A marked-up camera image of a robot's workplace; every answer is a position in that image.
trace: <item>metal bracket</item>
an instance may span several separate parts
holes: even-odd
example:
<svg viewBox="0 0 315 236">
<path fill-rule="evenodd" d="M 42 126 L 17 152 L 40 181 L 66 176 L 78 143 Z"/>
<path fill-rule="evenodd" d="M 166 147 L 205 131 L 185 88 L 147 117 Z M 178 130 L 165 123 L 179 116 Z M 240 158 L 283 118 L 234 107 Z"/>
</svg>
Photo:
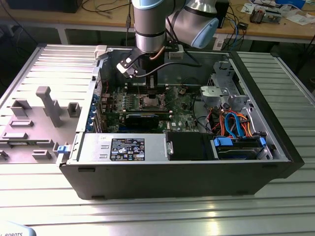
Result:
<svg viewBox="0 0 315 236">
<path fill-rule="evenodd" d="M 184 48 L 182 45 L 178 45 L 178 51 L 168 52 L 168 58 L 170 60 L 182 60 L 184 58 Z"/>
<path fill-rule="evenodd" d="M 142 52 L 140 49 L 135 48 L 131 51 L 129 56 L 126 59 L 121 60 L 117 64 L 117 69 L 126 77 L 126 78 L 133 78 L 138 73 L 138 68 L 134 64 L 134 62 L 145 53 Z"/>
<path fill-rule="evenodd" d="M 107 45 L 97 45 L 94 50 L 95 60 L 100 60 L 105 57 L 107 53 Z"/>
</svg>

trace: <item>blue latch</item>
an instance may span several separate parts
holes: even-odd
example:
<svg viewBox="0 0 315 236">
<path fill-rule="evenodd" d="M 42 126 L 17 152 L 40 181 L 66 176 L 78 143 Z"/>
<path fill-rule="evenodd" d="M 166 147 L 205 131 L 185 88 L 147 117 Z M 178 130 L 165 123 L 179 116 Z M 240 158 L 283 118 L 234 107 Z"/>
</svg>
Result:
<svg viewBox="0 0 315 236">
<path fill-rule="evenodd" d="M 266 140 L 264 138 L 259 138 L 261 145 L 266 146 Z"/>
<path fill-rule="evenodd" d="M 59 146 L 57 149 L 58 154 L 67 154 L 71 152 L 71 145 Z"/>
<path fill-rule="evenodd" d="M 93 105 L 90 106 L 90 111 L 93 111 L 93 112 L 94 112 L 95 110 L 96 110 L 96 106 L 93 106 Z"/>
<path fill-rule="evenodd" d="M 89 116 L 94 117 L 95 116 L 95 112 L 94 111 L 90 111 L 89 112 Z"/>
<path fill-rule="evenodd" d="M 92 123 L 93 123 L 92 117 L 89 117 L 89 118 L 88 118 L 87 123 L 88 123 L 88 124 L 92 124 Z"/>
<path fill-rule="evenodd" d="M 233 146 L 232 139 L 225 138 L 225 137 L 219 137 L 215 138 L 214 140 L 215 146 Z"/>
<path fill-rule="evenodd" d="M 98 102 L 99 101 L 99 96 L 96 94 L 93 94 L 93 102 Z"/>
<path fill-rule="evenodd" d="M 87 125 L 85 126 L 85 129 L 88 130 L 88 131 L 92 131 L 92 126 L 89 125 L 89 124 L 87 124 Z"/>
</svg>

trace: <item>blue cable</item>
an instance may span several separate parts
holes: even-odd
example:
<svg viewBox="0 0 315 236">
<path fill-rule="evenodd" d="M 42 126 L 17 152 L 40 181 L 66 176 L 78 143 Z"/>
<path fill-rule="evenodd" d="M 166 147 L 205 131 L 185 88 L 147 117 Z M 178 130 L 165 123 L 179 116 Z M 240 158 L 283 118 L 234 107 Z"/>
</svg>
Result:
<svg viewBox="0 0 315 236">
<path fill-rule="evenodd" d="M 228 114 L 225 116 L 224 125 L 225 125 L 225 129 L 227 130 L 227 132 L 228 132 L 230 135 L 232 135 L 234 139 L 236 139 L 236 135 L 233 134 L 232 131 L 230 131 L 230 129 L 229 129 L 229 127 L 228 127 L 228 117 L 229 117 L 229 116 L 234 116 L 234 118 L 235 118 L 235 123 L 236 123 L 236 128 L 237 128 L 237 132 L 238 132 L 239 136 L 244 137 L 245 135 L 244 135 L 244 133 L 243 133 L 243 131 L 242 131 L 242 129 L 241 129 L 240 121 L 239 121 L 237 115 L 234 114 L 234 113 L 228 113 Z"/>
<path fill-rule="evenodd" d="M 235 39 L 234 39 L 234 42 L 233 42 L 232 47 L 231 47 L 231 49 L 230 49 L 230 51 L 232 51 L 232 48 L 235 46 L 235 43 L 236 43 L 236 40 L 237 40 L 238 28 L 237 28 L 237 26 L 236 26 L 235 21 L 233 21 L 232 19 L 230 19 L 230 21 L 234 24 L 234 26 L 235 26 L 235 31 L 236 31 Z"/>
</svg>

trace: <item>white label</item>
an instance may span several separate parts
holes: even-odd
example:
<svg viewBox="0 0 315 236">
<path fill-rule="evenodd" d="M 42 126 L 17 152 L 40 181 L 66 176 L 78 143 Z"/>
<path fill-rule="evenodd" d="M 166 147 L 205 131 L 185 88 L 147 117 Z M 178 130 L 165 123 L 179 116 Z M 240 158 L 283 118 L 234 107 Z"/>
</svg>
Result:
<svg viewBox="0 0 315 236">
<path fill-rule="evenodd" d="M 10 145 L 27 145 L 27 143 L 9 143 Z"/>
<path fill-rule="evenodd" d="M 99 142 L 110 142 L 112 141 L 113 136 L 112 135 L 100 135 L 98 137 Z"/>
</svg>

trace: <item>black cable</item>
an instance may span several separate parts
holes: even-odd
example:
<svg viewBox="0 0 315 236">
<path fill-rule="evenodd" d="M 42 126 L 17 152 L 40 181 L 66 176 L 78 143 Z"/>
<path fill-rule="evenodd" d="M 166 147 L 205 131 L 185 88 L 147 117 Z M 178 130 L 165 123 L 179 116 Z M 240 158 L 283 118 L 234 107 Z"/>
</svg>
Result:
<svg viewBox="0 0 315 236">
<path fill-rule="evenodd" d="M 238 26 L 240 21 L 239 21 L 238 17 L 235 15 L 234 10 L 233 10 L 233 8 L 231 7 L 231 5 L 229 5 L 229 8 L 232 10 L 232 13 L 227 12 L 227 14 L 233 16 L 234 19 L 230 18 L 229 16 L 226 16 L 226 18 L 229 19 L 229 20 L 233 20 L 234 23 L 235 23 L 235 25 Z M 226 46 L 227 46 L 227 49 L 229 49 L 229 47 L 231 47 L 230 41 L 231 41 L 233 35 L 235 34 L 235 32 L 236 32 L 236 30 L 237 30 L 237 29 L 236 29 L 235 27 L 233 27 L 233 26 L 232 26 L 232 28 L 234 29 L 234 32 L 233 32 L 233 34 L 231 35 L 231 37 L 230 37 L 230 39 L 228 40 L 227 43 L 223 42 L 223 43 L 225 44 L 224 47 L 223 47 L 223 50 L 225 49 Z"/>
<path fill-rule="evenodd" d="M 174 32 L 173 26 L 172 26 L 171 22 L 169 21 L 168 17 L 166 17 L 166 19 L 167 19 L 168 24 L 170 26 L 171 32 L 173 33 L 173 36 L 176 39 L 176 43 L 178 44 L 179 40 L 178 40 L 178 37 L 176 36 L 176 34 Z M 147 76 L 153 74 L 154 72 L 156 72 L 156 71 L 158 71 L 158 70 L 160 70 L 163 67 L 166 67 L 168 65 L 186 65 L 186 66 L 191 66 L 191 67 L 202 67 L 202 65 L 197 61 L 197 59 L 194 58 L 185 48 L 183 48 L 183 50 L 196 64 L 190 64 L 190 63 L 184 63 L 184 62 L 168 62 L 168 63 L 165 63 L 163 65 L 158 66 L 157 68 L 155 68 L 154 70 L 150 71 L 149 73 L 146 73 L 144 75 L 136 75 L 135 77 L 136 78 L 147 77 Z"/>
<path fill-rule="evenodd" d="M 128 46 L 128 33 L 129 33 L 129 29 L 131 26 L 131 15 L 130 15 L 130 10 L 131 10 L 131 0 L 129 0 L 129 6 L 128 6 L 128 15 L 127 15 L 127 19 L 126 19 L 126 46 Z"/>
<path fill-rule="evenodd" d="M 7 9 L 4 7 L 4 5 L 3 5 L 3 2 L 0 0 L 0 3 L 1 3 L 1 5 L 2 5 L 2 7 L 3 7 L 3 9 L 5 10 L 5 12 L 8 14 L 8 16 L 13 20 L 13 21 L 15 21 L 15 23 L 19 26 L 19 27 L 21 27 L 23 30 L 24 30 L 24 32 L 34 41 L 34 43 L 37 45 L 38 44 L 38 42 L 24 29 L 24 27 L 19 23 L 19 22 L 17 22 L 17 20 L 7 11 Z"/>
<path fill-rule="evenodd" d="M 298 64 L 295 67 L 295 74 L 298 75 L 299 72 L 301 71 L 301 69 L 304 67 L 305 63 L 308 61 L 308 59 L 312 56 L 312 54 L 315 51 L 315 45 L 313 46 L 313 48 L 308 52 L 308 49 L 310 48 L 310 46 L 312 45 L 313 41 L 315 39 L 315 34 L 313 36 L 313 38 L 311 39 L 310 43 L 308 44 L 308 46 L 305 49 L 305 53 L 302 56 L 302 59 L 299 60 Z"/>
<path fill-rule="evenodd" d="M 200 91 L 198 91 L 197 93 L 196 93 L 196 96 L 193 98 L 193 101 L 192 101 L 192 115 L 193 115 L 193 118 L 197 121 L 197 123 L 201 126 L 201 127 L 203 127 L 206 131 L 208 131 L 210 134 L 213 134 L 214 135 L 214 133 L 213 132 L 211 132 L 211 130 L 208 128 L 208 127 L 206 127 L 203 123 L 201 123 L 198 119 L 199 118 L 201 118 L 201 117 L 199 117 L 199 118 L 197 118 L 196 117 L 196 114 L 195 114 L 195 102 L 196 102 L 196 98 L 197 98 L 197 96 L 198 96 L 198 94 L 200 93 Z"/>
<path fill-rule="evenodd" d="M 100 4 L 98 5 L 96 8 L 99 8 L 100 6 L 105 6 L 105 5 L 111 5 L 111 4 L 114 4 L 115 2 L 117 2 L 118 0 L 115 0 L 113 2 L 110 2 L 110 3 L 103 3 L 103 4 Z"/>
<path fill-rule="evenodd" d="M 310 41 L 310 43 L 308 44 L 307 48 L 305 49 L 306 52 L 307 52 L 308 49 L 310 48 L 310 46 L 311 46 L 311 44 L 313 43 L 314 39 L 315 39 L 315 34 L 314 34 L 312 40 Z"/>
<path fill-rule="evenodd" d="M 116 6 L 116 7 L 111 8 L 111 9 L 106 9 L 106 10 L 102 10 L 102 11 L 92 11 L 92 10 L 86 9 L 86 8 L 84 7 L 84 4 L 86 4 L 88 1 L 90 1 L 90 0 L 85 0 L 85 2 L 82 3 L 81 7 L 82 7 L 84 10 L 89 11 L 89 12 L 106 12 L 106 11 L 115 10 L 115 9 L 117 9 L 117 8 L 120 8 L 120 7 L 128 6 L 128 5 L 129 5 L 129 3 L 127 3 L 127 4 L 120 5 L 120 6 Z"/>
<path fill-rule="evenodd" d="M 5 40 L 9 39 L 11 46 L 12 46 L 13 48 L 15 48 L 15 52 L 16 52 L 20 57 L 22 57 L 22 58 L 28 58 L 28 57 L 30 57 L 30 55 L 32 54 L 31 52 L 29 52 L 28 50 L 26 50 L 26 49 L 24 49 L 24 48 L 22 48 L 22 47 L 16 46 L 16 45 L 12 42 L 12 39 L 14 38 L 14 36 L 8 36 L 8 35 L 6 34 L 6 32 L 3 30 L 2 27 L 0 27 L 0 30 L 2 31 L 2 34 L 3 34 L 3 36 L 5 37 Z M 26 52 L 26 53 L 28 53 L 29 56 L 27 57 L 27 56 L 21 55 L 20 52 L 18 51 L 19 49 L 20 49 L 20 50 L 23 50 L 23 51 Z"/>
<path fill-rule="evenodd" d="M 168 31 L 167 28 L 165 28 L 166 33 L 170 36 L 170 38 L 175 41 L 174 37 L 171 35 L 170 31 Z"/>
<path fill-rule="evenodd" d="M 241 45 L 240 47 L 242 47 L 242 45 L 243 45 L 243 43 L 244 43 L 244 36 L 246 35 L 247 30 L 244 31 L 244 30 L 242 29 L 242 32 L 243 32 L 243 35 L 242 35 L 239 39 L 236 40 L 236 44 L 235 44 L 234 47 L 238 47 L 239 45 Z M 224 42 L 224 44 L 225 44 L 225 46 L 232 47 L 232 44 L 228 44 L 228 43 L 225 43 L 225 42 Z"/>
<path fill-rule="evenodd" d="M 165 63 L 163 65 L 160 65 L 159 67 L 155 68 L 154 70 L 150 71 L 149 73 L 146 73 L 144 75 L 136 75 L 135 77 L 136 78 L 143 78 L 143 77 L 146 77 L 146 76 L 149 76 L 151 74 L 153 74 L 154 72 L 162 69 L 163 67 L 166 67 L 168 65 L 186 65 L 186 66 L 191 66 L 191 67 L 201 67 L 202 65 L 197 65 L 197 64 L 189 64 L 189 63 L 184 63 L 184 62 L 168 62 L 168 63 Z"/>
</svg>

